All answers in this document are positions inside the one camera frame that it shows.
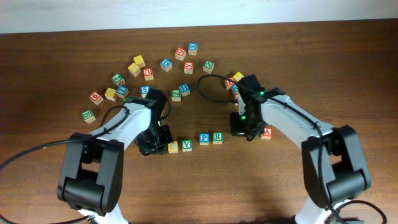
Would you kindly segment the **yellow C block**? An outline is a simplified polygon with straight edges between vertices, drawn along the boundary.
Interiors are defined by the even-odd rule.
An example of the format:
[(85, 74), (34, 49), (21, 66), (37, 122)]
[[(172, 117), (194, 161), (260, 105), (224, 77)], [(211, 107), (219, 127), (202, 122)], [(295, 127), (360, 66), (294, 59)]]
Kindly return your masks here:
[(178, 153), (178, 142), (177, 141), (173, 141), (171, 143), (168, 143), (167, 145), (167, 150), (168, 153)]

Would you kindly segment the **green V block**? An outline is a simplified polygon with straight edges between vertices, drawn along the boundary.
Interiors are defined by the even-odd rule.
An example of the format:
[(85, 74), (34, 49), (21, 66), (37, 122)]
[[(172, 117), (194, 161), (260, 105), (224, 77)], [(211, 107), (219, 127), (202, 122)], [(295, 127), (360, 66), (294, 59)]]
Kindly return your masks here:
[(192, 151), (192, 141), (190, 139), (182, 140), (182, 151), (190, 152)]

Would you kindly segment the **green R block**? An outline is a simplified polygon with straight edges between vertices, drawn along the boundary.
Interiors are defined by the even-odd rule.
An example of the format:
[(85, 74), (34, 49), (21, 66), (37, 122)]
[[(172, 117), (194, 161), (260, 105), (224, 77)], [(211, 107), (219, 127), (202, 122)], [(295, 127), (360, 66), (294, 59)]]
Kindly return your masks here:
[(213, 133), (213, 144), (222, 144), (223, 143), (223, 133), (222, 132), (214, 132)]

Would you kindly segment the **blue P block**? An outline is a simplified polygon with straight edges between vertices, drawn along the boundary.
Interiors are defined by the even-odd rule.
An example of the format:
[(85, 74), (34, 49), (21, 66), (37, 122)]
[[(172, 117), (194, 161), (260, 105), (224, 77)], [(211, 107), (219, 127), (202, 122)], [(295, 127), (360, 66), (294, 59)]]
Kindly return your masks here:
[(200, 145), (209, 145), (209, 142), (210, 142), (210, 134), (209, 133), (200, 133), (200, 135), (199, 135)]

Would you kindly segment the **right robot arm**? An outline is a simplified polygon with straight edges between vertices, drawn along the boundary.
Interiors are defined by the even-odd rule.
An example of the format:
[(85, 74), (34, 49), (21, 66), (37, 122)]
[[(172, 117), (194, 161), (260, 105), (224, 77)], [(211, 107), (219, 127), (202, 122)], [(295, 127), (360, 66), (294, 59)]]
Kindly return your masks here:
[(324, 223), (371, 186), (371, 177), (357, 132), (336, 128), (316, 119), (282, 90), (266, 90), (255, 75), (236, 82), (239, 111), (231, 113), (233, 136), (252, 141), (271, 125), (287, 136), (302, 153), (308, 199), (294, 216), (295, 223)]

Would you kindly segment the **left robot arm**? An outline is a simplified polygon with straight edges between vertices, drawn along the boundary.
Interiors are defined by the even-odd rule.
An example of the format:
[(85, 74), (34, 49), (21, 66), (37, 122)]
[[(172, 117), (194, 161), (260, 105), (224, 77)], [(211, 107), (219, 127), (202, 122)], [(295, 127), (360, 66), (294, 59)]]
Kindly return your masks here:
[(173, 141), (169, 127), (160, 123), (166, 102), (163, 91), (151, 88), (145, 98), (128, 98), (119, 113), (97, 130), (71, 135), (58, 199), (93, 223), (127, 223), (118, 205), (124, 151), (136, 143), (143, 156), (166, 152)]

